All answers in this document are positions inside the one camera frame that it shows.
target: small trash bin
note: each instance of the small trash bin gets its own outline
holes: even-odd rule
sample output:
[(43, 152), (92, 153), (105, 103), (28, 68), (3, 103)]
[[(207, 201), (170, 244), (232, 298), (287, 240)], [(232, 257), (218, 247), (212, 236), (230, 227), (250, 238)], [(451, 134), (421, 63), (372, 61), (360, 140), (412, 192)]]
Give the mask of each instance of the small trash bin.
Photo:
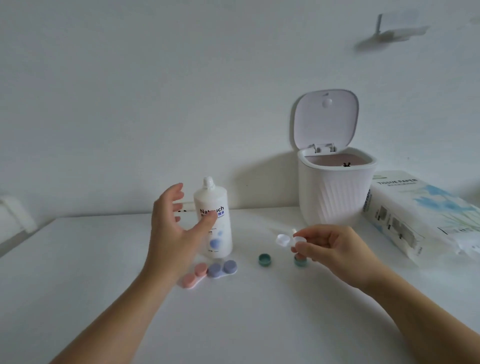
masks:
[(347, 90), (305, 94), (294, 117), (300, 210), (309, 225), (354, 225), (361, 214), (376, 158), (349, 147), (359, 102)]

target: white wall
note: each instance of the white wall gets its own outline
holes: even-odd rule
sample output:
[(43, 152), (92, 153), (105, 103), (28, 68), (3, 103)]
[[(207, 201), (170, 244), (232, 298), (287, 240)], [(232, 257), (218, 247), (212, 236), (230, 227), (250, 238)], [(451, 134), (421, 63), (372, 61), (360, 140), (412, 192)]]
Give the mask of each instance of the white wall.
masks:
[[(427, 35), (356, 46), (379, 13), (430, 5)], [(0, 192), (38, 223), (141, 212), (204, 175), (232, 207), (297, 204), (295, 100), (360, 99), (352, 145), (480, 191), (478, 0), (4, 0)]]

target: tabletop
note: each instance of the tabletop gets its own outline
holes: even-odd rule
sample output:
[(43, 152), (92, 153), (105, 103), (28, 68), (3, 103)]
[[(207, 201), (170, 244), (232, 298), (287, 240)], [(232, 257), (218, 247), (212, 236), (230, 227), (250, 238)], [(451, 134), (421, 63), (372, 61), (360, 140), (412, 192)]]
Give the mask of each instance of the tabletop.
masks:
[[(182, 213), (182, 224), (196, 222)], [(297, 267), (279, 233), (304, 227), (298, 207), (231, 211), (238, 271), (173, 288), (134, 363), (413, 363), (370, 297), (309, 261)], [(478, 273), (464, 257), (419, 268), (367, 221), (358, 234), (393, 270), (480, 331)], [(140, 272), (150, 215), (60, 218), (0, 259), (4, 363), (48, 363)], [(261, 267), (261, 253), (272, 257)], [(195, 263), (212, 262), (198, 256)]]

